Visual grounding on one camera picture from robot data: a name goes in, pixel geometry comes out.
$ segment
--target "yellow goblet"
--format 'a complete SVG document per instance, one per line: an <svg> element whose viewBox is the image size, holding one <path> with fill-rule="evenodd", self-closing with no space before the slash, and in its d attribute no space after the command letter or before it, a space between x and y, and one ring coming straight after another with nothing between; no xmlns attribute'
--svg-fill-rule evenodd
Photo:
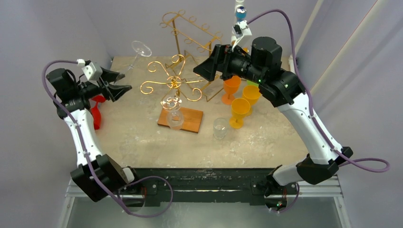
<svg viewBox="0 0 403 228"><path fill-rule="evenodd" d="M259 88L254 85L247 85L243 88L242 98L246 99L250 104L250 110L246 113L246 116L251 115L253 112L252 105L256 104L259 100L261 93L259 92Z"/></svg>
<svg viewBox="0 0 403 228"><path fill-rule="evenodd" d="M243 118L249 112L249 109L249 102L243 98L237 98L232 101L232 117L230 118L230 126L235 129L241 128L243 126Z"/></svg>

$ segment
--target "table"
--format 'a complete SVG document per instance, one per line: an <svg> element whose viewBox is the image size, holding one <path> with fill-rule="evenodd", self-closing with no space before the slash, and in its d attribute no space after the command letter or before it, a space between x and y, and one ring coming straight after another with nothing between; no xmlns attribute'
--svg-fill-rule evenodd
<svg viewBox="0 0 403 228"><path fill-rule="evenodd" d="M202 62L206 57L197 57ZM111 70L122 72L133 62L134 57L115 57ZM221 102L221 91L209 102L202 99L190 102L182 97L182 107L204 111L200 132L175 131L157 125L161 112L160 100L167 93L166 85L153 85L154 92L144 95L140 85L144 81L165 82L166 73L161 66L151 73L147 64L151 61L171 63L171 57L140 57L135 68L126 72L119 85L131 85L118 101L105 102L99 110L102 114L100 130L96 132L104 153L121 166L148 168L264 168L277 167L303 159L307 149L292 125L271 103L260 98L254 105L254 113L245 117L245 125L230 129L223 140L213 137L213 121L229 119L230 106ZM192 69L196 63L188 58L181 77L202 79ZM202 87L206 82L195 83ZM241 97L246 81L241 83L235 97ZM181 86L188 96L192 92ZM222 87L222 80L214 81L206 90L214 94Z"/></svg>

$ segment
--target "table top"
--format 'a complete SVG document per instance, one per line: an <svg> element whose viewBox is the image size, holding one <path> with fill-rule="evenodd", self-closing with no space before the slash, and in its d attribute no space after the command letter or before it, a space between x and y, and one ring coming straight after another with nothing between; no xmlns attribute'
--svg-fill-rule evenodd
<svg viewBox="0 0 403 228"><path fill-rule="evenodd" d="M181 78L201 80L192 69L206 57L187 58ZM115 57L111 70L124 72L134 57ZM121 166L150 168L264 168L277 167L303 159L307 149L292 125L277 108L264 98L253 106L253 114L244 118L244 126L238 130L230 128L223 140L213 137L213 121L224 117L229 120L231 107L221 102L224 91L206 101L197 102L182 96L182 107L204 112L200 132L175 131L157 125L161 113L160 100L168 92L166 85L152 84L154 92L140 92L144 81L166 82L167 75L161 66L149 72L147 64L160 61L170 64L171 57L140 57L133 69L118 85L131 85L116 102L100 105L101 128L96 131L104 153ZM287 69L287 60L283 68ZM202 87L206 82L194 83ZM246 81L242 81L235 97L241 97ZM213 95L222 88L222 80L216 80L204 92ZM181 89L190 98L192 91L182 85Z"/></svg>

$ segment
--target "gold metal stand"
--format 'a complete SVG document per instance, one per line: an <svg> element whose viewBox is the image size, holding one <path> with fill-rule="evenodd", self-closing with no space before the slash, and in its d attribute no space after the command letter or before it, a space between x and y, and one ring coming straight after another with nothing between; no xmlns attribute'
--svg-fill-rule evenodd
<svg viewBox="0 0 403 228"><path fill-rule="evenodd" d="M140 86L140 91L141 91L143 94L150 94L150 93L152 93L152 92L154 91L154 88L152 88L151 86L146 86L145 88L151 89L151 91L150 91L150 92L145 92L145 91L143 90L143 85L146 84L146 83L154 83L154 84L160 84L160 85L167 85L167 86L169 87L169 90L168 90L168 92L162 97L162 99L161 99L161 105L163 105L164 98L169 94L169 92L170 92L172 89L176 89L176 95L177 95L177 96L180 96L180 95L182 94L182 95L183 95L187 100L189 100L189 101L198 101L198 100L200 100L200 99L202 98L202 91L201 91L201 89L199 89L199 88L192 88L192 94L193 94L193 95L194 95L194 91L195 91L195 90L197 90L197 91L200 92L200 97L199 97L198 99L196 99L196 100L193 100L193 99L189 99L189 98L182 92L182 90L180 89L180 86L181 86L182 84L184 84L184 83L185 83L185 84L190 84L190 83L202 82L203 80L191 81L191 82L188 82L188 81L182 82L184 79L181 79L179 76L181 75L182 70L183 70L183 67L185 66L185 63L186 63L185 57L184 57L183 55L174 55L174 56L172 56L171 61L172 61L172 64L177 64L177 63L179 63L179 62L183 62L182 67L181 67L181 70L179 71L178 74L175 73L175 76L170 76L169 73L168 73L168 71L167 71L166 68L162 65L161 62L153 61L153 62L151 62L151 63L149 63L149 64L147 65L147 70L148 70L148 71L150 71L150 72L155 72L155 71L157 71L157 68L156 68L155 64L156 64L156 63L159 64L159 65L163 68L163 70L165 71L166 75L168 76L167 81L170 81L170 82L145 81L145 82L143 82L143 83L141 84L141 86Z"/></svg>
<svg viewBox="0 0 403 228"><path fill-rule="evenodd" d="M214 41L218 41L219 43L221 43L221 37L222 37L222 33L221 33L220 31L216 32L215 34L212 34L212 33L210 33L210 32L208 31L208 29L210 28L209 25L207 25L207 24L204 23L204 24L202 24L201 26L198 26L198 25L195 24L196 18L195 18L194 16L191 16L191 17L189 17L189 18L185 18L185 17L184 17L184 14L185 14L185 10L183 10L183 9L181 9L181 10L178 11L178 12L168 12L168 13L165 13L165 14L163 15L162 22L160 23L160 25L162 26L162 28L166 28L167 26L171 27L171 28L172 28L171 33L172 33L172 35L175 36L176 48L178 49L178 55L180 55L180 58L179 58L178 61L173 62L173 63L170 64L170 65L165 64L165 68L166 68L166 69L170 68L170 69L175 73L175 75L177 75L177 74L176 74L174 68L175 68L180 62L184 61L184 60L185 60L186 58L188 58L188 57L191 57L191 58L193 59L193 61L194 61L197 65L199 64L199 63L194 59L193 55L190 54L188 51L185 50L185 51L184 51L184 56L181 55L181 49L180 49L180 47L179 47L179 41L178 41L178 35L179 35L179 34L185 36L185 40L184 40L185 44L195 43L195 44L198 45L198 47L197 47L196 49L197 49L199 52L204 52L204 51L207 50L207 51L209 51L209 55L211 55L211 52L212 52L212 44L213 44L213 42L214 42ZM166 16L166 15L170 15L170 16L172 16L172 18L169 19L169 20L165 20L165 16ZM197 28L200 29L201 31L203 31L203 32L209 34L210 36L212 36L212 38L211 38L205 45L203 45L203 44L201 44L200 42L198 42L198 41L192 39L191 37L189 37L188 35L184 34L183 32L179 31L179 30L176 28L175 19L177 19L177 18L182 18L182 19L184 19L185 21L187 21L187 22L189 22L190 24L194 25L195 27L197 27ZM185 81L185 83L187 83L187 84L188 84L188 83L191 83L191 82L188 82L186 79L180 79L180 80L181 80L181 81L182 81L182 80ZM223 90L223 88L221 88L218 92L216 92L213 96L211 96L211 97L209 98L209 97L203 92L203 90L204 90L205 88L207 88L211 83L212 83L212 82L208 82L206 85L204 85L204 86L203 86L202 88L200 88L200 89L198 89L198 88L193 88L193 87L191 87L189 84L188 84L188 86L189 86L193 91L194 91L195 89L200 90L201 95L205 96L205 97L206 97L206 101L209 102L213 97L215 97L219 92L221 92L221 90Z"/></svg>

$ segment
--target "wooden board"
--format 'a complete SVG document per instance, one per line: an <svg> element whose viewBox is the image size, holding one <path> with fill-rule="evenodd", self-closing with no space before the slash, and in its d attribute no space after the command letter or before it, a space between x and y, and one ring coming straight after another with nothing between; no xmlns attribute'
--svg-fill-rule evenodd
<svg viewBox="0 0 403 228"><path fill-rule="evenodd" d="M200 124L202 123L203 118L203 112L190 108L181 108L180 111L182 112L185 118L181 130L187 132L199 133ZM169 127L166 121L167 114L168 112L162 109L160 118L158 119L157 122L159 126Z"/></svg>

